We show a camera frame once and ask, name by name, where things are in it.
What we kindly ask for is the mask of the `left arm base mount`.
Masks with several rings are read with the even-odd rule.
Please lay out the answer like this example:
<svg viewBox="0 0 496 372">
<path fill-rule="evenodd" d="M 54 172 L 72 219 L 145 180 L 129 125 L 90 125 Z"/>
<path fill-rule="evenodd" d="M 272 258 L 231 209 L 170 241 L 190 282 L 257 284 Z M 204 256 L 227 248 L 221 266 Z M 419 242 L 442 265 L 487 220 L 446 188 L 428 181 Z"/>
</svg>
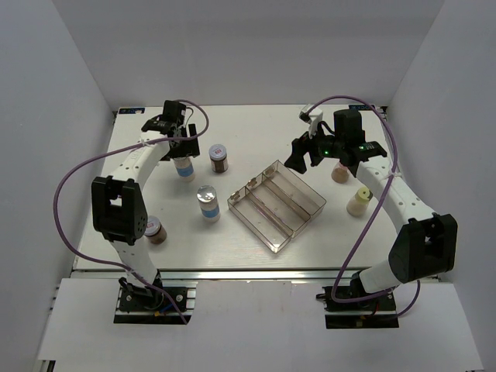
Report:
<svg viewBox="0 0 496 372">
<path fill-rule="evenodd" d="M 195 305 L 195 289 L 177 285 L 164 288 L 158 279 L 154 284 L 172 297 L 188 323 Z M 125 277 L 119 279 L 119 294 L 113 322 L 127 325 L 185 324 L 167 296 L 150 288 L 138 288 L 129 284 Z"/>
</svg>

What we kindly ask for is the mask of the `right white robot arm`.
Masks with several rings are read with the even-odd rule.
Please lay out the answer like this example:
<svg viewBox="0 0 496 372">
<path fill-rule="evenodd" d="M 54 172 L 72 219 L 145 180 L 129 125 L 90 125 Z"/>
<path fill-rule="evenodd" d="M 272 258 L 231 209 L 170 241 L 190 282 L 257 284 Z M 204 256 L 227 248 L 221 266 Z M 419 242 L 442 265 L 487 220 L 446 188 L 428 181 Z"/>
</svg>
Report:
<svg viewBox="0 0 496 372">
<path fill-rule="evenodd" d="M 285 167 L 303 174 L 305 155 L 313 167 L 325 158 L 339 160 L 377 198 L 398 234 L 386 259 L 353 275 L 346 303 L 366 309 L 390 289 L 453 269 L 456 220 L 424 203 L 395 172 L 397 161 L 378 142 L 366 140 L 359 111 L 334 112 L 334 130 L 329 135 L 323 131 L 320 109 L 306 105 L 299 118 L 309 128 L 292 141 Z"/>
</svg>

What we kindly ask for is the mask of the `blue label bottle silver cap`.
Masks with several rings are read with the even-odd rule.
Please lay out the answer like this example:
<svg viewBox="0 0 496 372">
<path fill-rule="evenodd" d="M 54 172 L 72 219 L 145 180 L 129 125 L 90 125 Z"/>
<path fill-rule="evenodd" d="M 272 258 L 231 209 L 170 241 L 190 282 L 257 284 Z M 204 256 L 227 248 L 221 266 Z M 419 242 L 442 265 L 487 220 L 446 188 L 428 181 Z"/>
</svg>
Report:
<svg viewBox="0 0 496 372">
<path fill-rule="evenodd" d="M 174 158 L 174 166 L 182 181 L 191 182 L 195 179 L 195 171 L 190 157 Z"/>
</svg>

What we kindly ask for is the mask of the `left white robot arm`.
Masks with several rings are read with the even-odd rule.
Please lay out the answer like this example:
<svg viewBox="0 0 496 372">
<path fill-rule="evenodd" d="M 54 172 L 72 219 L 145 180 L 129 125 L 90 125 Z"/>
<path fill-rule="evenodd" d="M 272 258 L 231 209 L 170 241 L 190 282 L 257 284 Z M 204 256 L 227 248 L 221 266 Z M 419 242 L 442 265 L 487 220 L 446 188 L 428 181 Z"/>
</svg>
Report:
<svg viewBox="0 0 496 372">
<path fill-rule="evenodd" d="M 185 123 L 186 110 L 184 101 L 165 101 L 162 113 L 141 128 L 138 147 L 110 175 L 96 177 L 91 184 L 93 226 L 130 269 L 127 280 L 140 286 L 137 300 L 148 309 L 162 304 L 164 290 L 154 284 L 158 269 L 143 246 L 148 213 L 142 190 L 159 162 L 200 154 L 197 129 Z M 142 285 L 136 276 L 147 283 Z"/>
</svg>

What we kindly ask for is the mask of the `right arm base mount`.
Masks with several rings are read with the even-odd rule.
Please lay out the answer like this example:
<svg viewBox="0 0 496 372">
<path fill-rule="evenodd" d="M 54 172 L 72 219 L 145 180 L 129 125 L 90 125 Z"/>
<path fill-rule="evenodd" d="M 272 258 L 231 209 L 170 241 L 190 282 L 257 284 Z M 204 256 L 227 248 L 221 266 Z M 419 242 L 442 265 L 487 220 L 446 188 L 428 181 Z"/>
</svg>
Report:
<svg viewBox="0 0 496 372">
<path fill-rule="evenodd" d="M 396 329 L 397 308 L 392 292 L 370 300 L 340 303 L 332 299 L 333 286 L 323 287 L 315 296 L 324 304 L 327 329 Z"/>
</svg>

